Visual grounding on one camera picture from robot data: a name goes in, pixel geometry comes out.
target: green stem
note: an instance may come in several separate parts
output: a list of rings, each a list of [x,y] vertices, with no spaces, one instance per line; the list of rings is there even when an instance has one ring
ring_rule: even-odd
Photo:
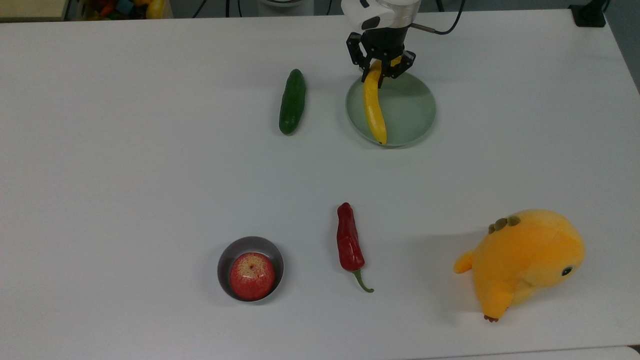
[[[358,280],[358,284],[360,284],[360,286],[364,291],[366,291],[367,293],[373,292],[373,289],[369,289],[368,287],[364,286],[364,282],[362,282],[362,276],[360,275],[360,269],[354,271],[353,275],[356,276],[356,280]]]

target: light green plate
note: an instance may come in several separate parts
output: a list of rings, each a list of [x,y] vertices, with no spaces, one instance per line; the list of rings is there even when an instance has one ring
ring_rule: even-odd
[[[363,84],[358,78],[347,93],[346,108],[351,123],[373,143],[364,113]],[[397,79],[386,78],[378,90],[382,116],[387,126],[387,147],[411,145],[422,137],[436,115],[436,101],[429,88],[415,76],[404,73]]]

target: gray bowl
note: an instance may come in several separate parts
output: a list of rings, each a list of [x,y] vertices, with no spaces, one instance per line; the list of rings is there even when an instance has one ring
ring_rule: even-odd
[[[246,254],[247,252],[259,252],[262,255],[265,255],[271,263],[273,264],[273,270],[276,273],[276,278],[273,282],[273,287],[271,291],[259,300],[243,300],[240,299],[232,290],[230,285],[230,274],[231,274],[231,266],[234,264],[237,258],[239,258],[242,254]],[[220,256],[220,260],[218,261],[218,281],[220,282],[220,286],[223,290],[232,298],[243,301],[243,302],[255,302],[261,301],[269,297],[273,290],[275,290],[280,281],[282,280],[282,274],[284,273],[284,260],[282,259],[282,254],[278,250],[276,245],[265,238],[261,238],[258,236],[248,236],[246,238],[238,239],[231,243]]]

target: red apple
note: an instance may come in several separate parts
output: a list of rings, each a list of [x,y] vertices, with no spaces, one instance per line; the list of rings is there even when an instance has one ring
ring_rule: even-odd
[[[267,296],[275,279],[273,264],[258,252],[241,255],[231,266],[231,290],[246,301],[260,300]]]

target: stuffed toy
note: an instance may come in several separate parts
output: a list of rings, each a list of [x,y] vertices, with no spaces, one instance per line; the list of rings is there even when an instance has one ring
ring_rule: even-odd
[[[537,288],[563,282],[582,264],[584,244],[564,216],[533,209],[499,219],[475,250],[454,265],[461,274],[473,268],[484,318],[496,322],[511,305]]]

